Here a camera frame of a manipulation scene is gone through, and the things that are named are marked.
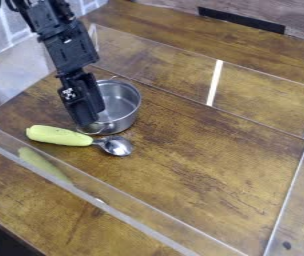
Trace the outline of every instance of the spoon handle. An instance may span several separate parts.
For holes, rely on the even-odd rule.
[[[33,125],[27,129],[27,136],[31,140],[65,146],[90,146],[94,138],[79,132],[47,125]]]

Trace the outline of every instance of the stainless steel bowl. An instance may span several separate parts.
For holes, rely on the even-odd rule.
[[[87,127],[77,127],[86,134],[110,135],[128,129],[136,121],[142,95],[132,84],[120,80],[99,80],[106,110],[99,120]]]

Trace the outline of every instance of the wooden table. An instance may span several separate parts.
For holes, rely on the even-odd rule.
[[[214,57],[236,60],[239,64],[255,61],[251,54],[265,56],[265,51],[270,51],[267,59],[257,62],[261,69],[269,68],[267,71],[285,77],[294,72],[295,78],[304,82],[304,50],[297,51],[301,47],[304,49],[302,41],[295,44],[278,35],[258,32],[263,40],[258,39],[259,45],[253,47],[257,45],[257,32],[251,29],[126,1],[112,1],[88,17],[88,21],[96,20],[103,25],[207,55],[212,54],[210,46],[216,47],[220,42],[222,49],[216,48]],[[227,37],[216,34],[214,39],[210,32],[203,33],[207,26],[215,26],[216,33],[222,29],[220,34],[230,34],[236,41],[247,40],[248,44],[240,43],[236,51],[228,47],[231,45],[224,48]],[[208,45],[210,38],[216,40],[216,44]],[[275,42],[282,42],[293,50],[286,48],[285,55],[274,54],[278,51]],[[168,60],[167,54],[159,57]],[[301,72],[299,68],[295,68],[298,72],[293,70],[294,61]],[[156,70],[163,70],[166,65],[158,64]],[[158,74],[154,71],[158,66],[151,66],[150,71]],[[138,123],[124,133],[136,146],[132,157],[111,158],[110,161],[108,156],[91,148],[76,152],[72,148],[29,143],[178,218],[186,219],[242,252],[261,255],[304,149],[302,127],[290,127],[291,133],[295,127],[293,135],[285,133],[285,124],[278,130],[257,124],[206,106],[200,99],[191,96],[191,90],[179,86],[179,80],[168,79],[167,88],[160,88],[158,83],[151,87],[140,83],[143,79],[148,83],[158,80],[151,77],[147,80],[146,76],[151,73],[140,71],[130,75],[130,70],[124,75],[136,80],[134,83],[144,97]],[[94,67],[88,71],[95,72],[100,79],[114,75]],[[0,108],[0,128],[7,133],[27,141],[23,130],[32,124],[72,127],[57,99],[57,87],[59,81],[49,76]],[[47,111],[37,114],[41,106]],[[178,254],[0,157],[0,172],[4,165],[9,170],[7,173],[16,174],[0,175],[0,223],[44,253]]]

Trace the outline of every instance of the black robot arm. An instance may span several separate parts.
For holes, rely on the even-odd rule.
[[[20,12],[45,44],[63,83],[59,94],[64,106],[76,124],[84,127],[98,120],[106,108],[95,76],[83,70],[99,60],[87,29],[64,0],[7,0],[7,4]]]

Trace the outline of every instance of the metal spoon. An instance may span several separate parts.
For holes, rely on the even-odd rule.
[[[134,149],[131,142],[122,136],[110,136],[96,139],[92,145],[99,146],[107,153],[115,156],[128,156]]]
[[[86,147],[99,146],[108,154],[115,156],[128,156],[132,153],[132,144],[122,136],[110,136],[94,139],[91,136],[47,125],[33,125],[27,129],[29,139],[45,143],[65,146]]]

